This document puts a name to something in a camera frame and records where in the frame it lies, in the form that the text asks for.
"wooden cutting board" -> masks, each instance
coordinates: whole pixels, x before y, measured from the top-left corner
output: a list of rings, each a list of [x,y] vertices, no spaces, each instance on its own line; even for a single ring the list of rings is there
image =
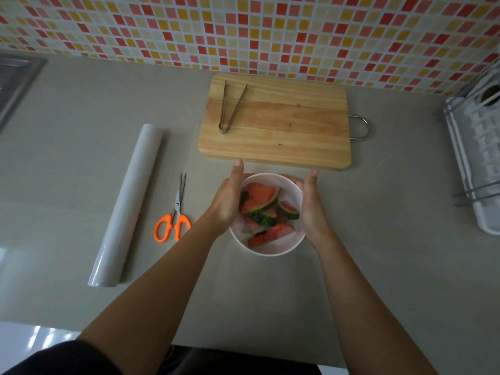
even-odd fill
[[[241,91],[247,91],[226,134],[220,134]],[[203,155],[223,159],[344,170],[351,163],[347,99],[343,87],[268,77],[214,76],[199,134]]]

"person's right hand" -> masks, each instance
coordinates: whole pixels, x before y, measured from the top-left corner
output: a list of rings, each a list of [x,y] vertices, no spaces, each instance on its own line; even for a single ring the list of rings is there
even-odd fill
[[[311,170],[304,181],[282,174],[297,184],[303,195],[301,223],[305,236],[313,245],[333,232],[324,213],[321,198],[316,189],[318,170]]]

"gray countertop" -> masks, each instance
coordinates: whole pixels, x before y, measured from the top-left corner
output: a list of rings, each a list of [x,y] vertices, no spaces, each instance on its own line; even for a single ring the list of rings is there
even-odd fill
[[[153,227],[187,172],[195,221],[232,162],[197,150],[213,73],[50,56],[0,133],[0,320],[80,330],[172,245]],[[499,237],[455,208],[461,182],[443,99],[347,88],[373,134],[322,171],[328,218],[370,283],[442,373],[500,366]],[[140,128],[165,129],[122,284],[87,281]],[[246,163],[250,172],[306,169]],[[229,233],[210,251],[174,343],[343,366],[320,264],[304,241],[278,258]]]

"dish rack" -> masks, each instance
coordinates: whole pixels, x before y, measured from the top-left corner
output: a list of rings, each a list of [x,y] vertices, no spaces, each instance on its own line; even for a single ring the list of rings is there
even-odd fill
[[[464,191],[455,205],[471,205],[479,227],[500,235],[500,61],[446,102],[445,116]]]

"metal tongs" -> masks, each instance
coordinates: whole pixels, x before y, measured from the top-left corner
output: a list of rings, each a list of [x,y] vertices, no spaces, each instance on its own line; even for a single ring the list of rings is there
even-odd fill
[[[226,88],[227,87],[228,87],[228,82],[224,81],[224,94],[222,95],[221,121],[219,122],[219,133],[221,133],[221,134],[226,134],[228,132],[231,124],[233,123],[234,116],[236,116],[236,112],[238,111],[238,107],[240,106],[240,101],[243,98],[243,95],[245,94],[245,92],[247,91],[248,84],[245,84],[245,88],[243,88],[243,91],[241,92],[241,96],[238,99],[238,102],[236,103],[236,106],[234,107],[233,112],[231,113],[231,117],[229,117],[229,119],[228,119],[228,124],[226,125],[226,127],[222,127],[222,124],[224,122],[224,104],[226,101]]]

